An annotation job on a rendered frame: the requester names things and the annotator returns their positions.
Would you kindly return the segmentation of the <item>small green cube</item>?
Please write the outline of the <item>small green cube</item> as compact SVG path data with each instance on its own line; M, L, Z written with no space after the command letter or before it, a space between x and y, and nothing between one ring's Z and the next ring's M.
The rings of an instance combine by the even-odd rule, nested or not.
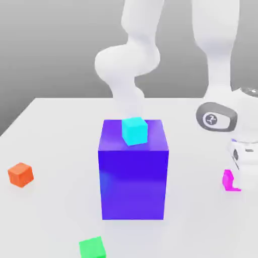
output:
M79 242L81 258L106 258L106 251L100 236Z

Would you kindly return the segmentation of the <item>small orange cube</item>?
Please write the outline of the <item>small orange cube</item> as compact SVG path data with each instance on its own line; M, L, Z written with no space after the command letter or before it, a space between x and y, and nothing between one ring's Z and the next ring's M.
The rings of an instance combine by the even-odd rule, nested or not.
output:
M34 180L32 167L21 162L8 169L8 175L10 183L18 187L24 187Z

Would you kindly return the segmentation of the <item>small magenta cube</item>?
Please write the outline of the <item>small magenta cube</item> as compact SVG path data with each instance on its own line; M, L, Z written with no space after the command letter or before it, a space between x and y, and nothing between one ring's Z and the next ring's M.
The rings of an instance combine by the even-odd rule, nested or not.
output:
M229 169L225 169L222 177L222 184L226 191L241 191L241 189L233 186L234 176Z

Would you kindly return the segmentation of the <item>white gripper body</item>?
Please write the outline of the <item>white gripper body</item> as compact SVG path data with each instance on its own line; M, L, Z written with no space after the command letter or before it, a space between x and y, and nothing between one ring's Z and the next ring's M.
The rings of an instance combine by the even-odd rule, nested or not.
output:
M239 189L258 189L258 164L232 166L233 186Z

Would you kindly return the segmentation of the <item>large purple box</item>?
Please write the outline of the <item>large purple box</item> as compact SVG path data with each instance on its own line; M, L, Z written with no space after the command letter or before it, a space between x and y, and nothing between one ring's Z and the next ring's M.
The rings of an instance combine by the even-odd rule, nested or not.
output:
M162 121L147 124L147 143L128 146L121 120L103 122L98 164L104 220L164 218L169 148Z

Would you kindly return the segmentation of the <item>small cyan cube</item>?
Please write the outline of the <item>small cyan cube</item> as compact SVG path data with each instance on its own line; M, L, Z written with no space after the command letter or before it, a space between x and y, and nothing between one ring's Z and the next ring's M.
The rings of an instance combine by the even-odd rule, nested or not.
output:
M148 124L141 117L123 119L122 138L128 146L145 144L148 141Z

